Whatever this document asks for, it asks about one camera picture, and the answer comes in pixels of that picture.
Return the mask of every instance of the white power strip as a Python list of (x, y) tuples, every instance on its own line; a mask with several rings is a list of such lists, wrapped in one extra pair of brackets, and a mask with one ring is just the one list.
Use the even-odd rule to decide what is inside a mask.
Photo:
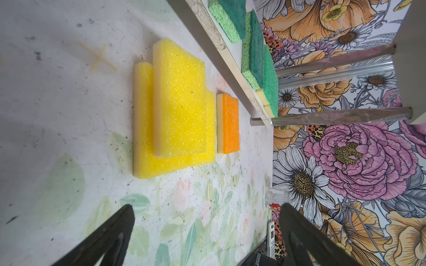
[(273, 221), (268, 222), (268, 230), (266, 235), (267, 256), (275, 259), (275, 224)]

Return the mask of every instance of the black stain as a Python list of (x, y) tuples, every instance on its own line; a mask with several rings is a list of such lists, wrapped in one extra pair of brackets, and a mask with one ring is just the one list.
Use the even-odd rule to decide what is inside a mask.
[(40, 52), (34, 52), (36, 54), (36, 58), (38, 61), (41, 61), (41, 53)]
[(8, 224), (8, 223), (10, 223), (10, 222), (12, 222), (13, 220), (15, 220), (16, 218), (18, 218), (18, 216), (14, 216), (14, 217), (12, 217), (6, 224)]
[(34, 37), (34, 36), (31, 36), (31, 37), (25, 37), (25, 39), (26, 39), (27, 41), (29, 41), (29, 42), (31, 42), (31, 41), (35, 41), (35, 37)]

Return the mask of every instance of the wooden shelf edge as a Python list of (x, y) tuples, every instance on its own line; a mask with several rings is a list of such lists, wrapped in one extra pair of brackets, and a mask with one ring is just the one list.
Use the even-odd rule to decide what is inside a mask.
[(167, 0), (186, 28), (204, 50), (238, 99), (253, 117), (256, 114), (272, 128), (263, 104), (242, 75), (220, 32), (201, 0)]

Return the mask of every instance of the green sponge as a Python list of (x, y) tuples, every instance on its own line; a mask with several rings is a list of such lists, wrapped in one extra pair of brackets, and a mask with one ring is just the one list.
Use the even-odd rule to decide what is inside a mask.
[(209, 10), (232, 43), (245, 39), (245, 0), (209, 0)]
[(271, 112), (276, 117), (278, 116), (278, 77), (267, 45), (264, 45), (263, 52), (265, 55), (263, 89), (256, 90), (256, 93), (264, 106), (271, 106)]
[(263, 33), (254, 10), (245, 17), (241, 72), (253, 89), (263, 88)]

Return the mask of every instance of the yellow cross mark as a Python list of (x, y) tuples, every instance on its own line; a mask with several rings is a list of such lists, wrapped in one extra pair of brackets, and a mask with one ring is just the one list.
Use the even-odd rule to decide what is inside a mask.
[(101, 50), (99, 51), (99, 54), (95, 53), (94, 51), (90, 50), (87, 46), (85, 46), (84, 44), (78, 42), (78, 44), (83, 47), (84, 49), (86, 49), (87, 51), (89, 51), (92, 55), (95, 56), (95, 61), (93, 62), (92, 66), (90, 67), (90, 72), (93, 73), (96, 70), (96, 67), (98, 66), (100, 61), (103, 61), (104, 63), (106, 63), (107, 65), (109, 65), (112, 69), (114, 69), (115, 71), (117, 71), (118, 69), (115, 67), (115, 65), (111, 64), (110, 62), (108, 62), (107, 60), (105, 60), (102, 56), (107, 48), (107, 45), (104, 44), (101, 48)]

